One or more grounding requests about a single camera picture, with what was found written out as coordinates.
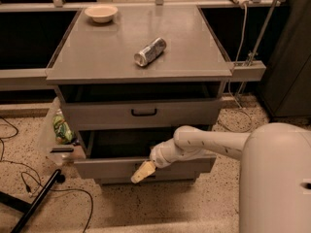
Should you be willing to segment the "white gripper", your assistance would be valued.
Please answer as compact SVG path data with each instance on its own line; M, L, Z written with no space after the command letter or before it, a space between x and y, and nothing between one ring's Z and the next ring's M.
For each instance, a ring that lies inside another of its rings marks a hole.
M152 175L156 168L168 167L176 161L191 160L193 156L193 152L182 150L175 144L173 139L162 142L152 148L150 153L151 161L144 161L132 175L131 181L139 183Z

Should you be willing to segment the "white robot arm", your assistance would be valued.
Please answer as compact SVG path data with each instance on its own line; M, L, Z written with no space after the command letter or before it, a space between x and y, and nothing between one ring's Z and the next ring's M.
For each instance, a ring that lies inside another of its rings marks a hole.
M311 131L291 124L268 123L251 133L181 126L152 148L131 181L208 151L240 162L239 233L311 233Z

